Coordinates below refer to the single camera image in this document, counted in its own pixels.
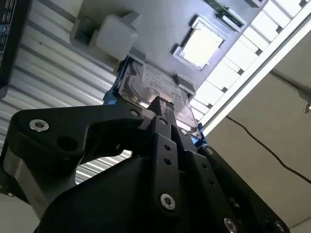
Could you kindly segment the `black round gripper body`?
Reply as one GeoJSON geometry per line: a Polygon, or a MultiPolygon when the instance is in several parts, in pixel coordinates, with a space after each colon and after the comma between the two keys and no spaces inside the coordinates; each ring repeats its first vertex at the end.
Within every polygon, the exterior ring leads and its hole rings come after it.
{"type": "Polygon", "coordinates": [[[153,193],[151,163],[131,158],[58,196],[38,233],[225,233],[189,167],[179,165],[180,199],[169,211],[153,193]]]}

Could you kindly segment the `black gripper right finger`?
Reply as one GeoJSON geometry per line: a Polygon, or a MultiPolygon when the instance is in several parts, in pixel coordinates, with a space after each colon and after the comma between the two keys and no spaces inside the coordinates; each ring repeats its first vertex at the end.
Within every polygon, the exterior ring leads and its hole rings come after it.
{"type": "Polygon", "coordinates": [[[177,143],[183,194],[182,215],[172,233],[288,233],[283,220],[210,146],[196,147],[176,124],[167,103],[172,139],[177,143]]]}

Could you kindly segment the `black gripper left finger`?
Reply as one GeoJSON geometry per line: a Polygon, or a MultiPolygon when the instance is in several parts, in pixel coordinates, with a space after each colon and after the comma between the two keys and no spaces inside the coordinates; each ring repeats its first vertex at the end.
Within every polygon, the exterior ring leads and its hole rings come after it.
{"type": "Polygon", "coordinates": [[[41,218],[62,193],[75,186],[77,167],[123,150],[176,164],[176,128],[170,103],[156,98],[148,109],[113,105],[32,109],[11,118],[4,142],[4,186],[41,218]]]}

